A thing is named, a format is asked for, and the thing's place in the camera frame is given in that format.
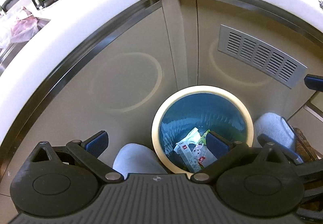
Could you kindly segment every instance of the ventilation grille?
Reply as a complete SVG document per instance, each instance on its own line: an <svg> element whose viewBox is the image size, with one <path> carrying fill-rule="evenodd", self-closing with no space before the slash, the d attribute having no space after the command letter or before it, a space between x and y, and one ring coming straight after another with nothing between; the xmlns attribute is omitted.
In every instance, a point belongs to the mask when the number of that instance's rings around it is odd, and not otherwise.
<svg viewBox="0 0 323 224"><path fill-rule="evenodd" d="M221 25L218 50L235 57L293 88L307 67L263 41Z"/></svg>

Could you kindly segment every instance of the food package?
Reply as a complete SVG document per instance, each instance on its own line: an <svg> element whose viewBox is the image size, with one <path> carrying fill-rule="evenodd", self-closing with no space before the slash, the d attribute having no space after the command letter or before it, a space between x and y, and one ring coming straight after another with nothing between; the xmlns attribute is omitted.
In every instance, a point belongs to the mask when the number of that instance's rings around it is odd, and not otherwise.
<svg viewBox="0 0 323 224"><path fill-rule="evenodd" d="M196 173L217 160L206 147L206 135L209 131L207 130L201 136L195 127L174 148L191 173ZM192 150L189 147L190 144L194 144Z"/></svg>
<svg viewBox="0 0 323 224"><path fill-rule="evenodd" d="M0 22L0 51L10 44L29 41L47 22L34 17L25 7L10 10Z"/></svg>

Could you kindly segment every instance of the corner cabinet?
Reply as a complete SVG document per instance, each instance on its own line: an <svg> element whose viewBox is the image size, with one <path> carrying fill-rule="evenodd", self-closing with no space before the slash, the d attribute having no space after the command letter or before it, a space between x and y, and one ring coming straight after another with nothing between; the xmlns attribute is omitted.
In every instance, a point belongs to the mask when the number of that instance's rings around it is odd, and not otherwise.
<svg viewBox="0 0 323 224"><path fill-rule="evenodd" d="M119 35L122 28L126 31ZM58 92L30 128L4 174L1 194L9 195L12 178L42 140L60 146L106 130L109 147L99 159L110 166L127 143L153 149L154 116L177 91L161 2L135 13L88 54L93 51L99 53Z"/></svg>

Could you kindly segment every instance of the cabinet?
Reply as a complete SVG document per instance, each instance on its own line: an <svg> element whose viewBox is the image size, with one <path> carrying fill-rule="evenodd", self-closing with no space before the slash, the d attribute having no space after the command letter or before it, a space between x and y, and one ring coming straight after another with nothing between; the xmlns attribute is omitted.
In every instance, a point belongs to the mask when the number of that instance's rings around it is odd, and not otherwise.
<svg viewBox="0 0 323 224"><path fill-rule="evenodd" d="M307 67L307 73L323 75L323 50L275 20L228 3L197 0L198 84L223 88L237 96L253 120L267 112L289 118L313 94L303 82L293 87L218 50L221 25L233 28L288 54Z"/></svg>
<svg viewBox="0 0 323 224"><path fill-rule="evenodd" d="M109 147L100 159L110 166L127 143L153 148L154 116L176 91L160 7L104 48L52 100L17 149L0 183L0 193L9 195L13 177L41 140L52 146L65 145L106 130Z"/></svg>
<svg viewBox="0 0 323 224"><path fill-rule="evenodd" d="M289 121L293 127L298 127L310 145L323 153L323 117L305 105Z"/></svg>

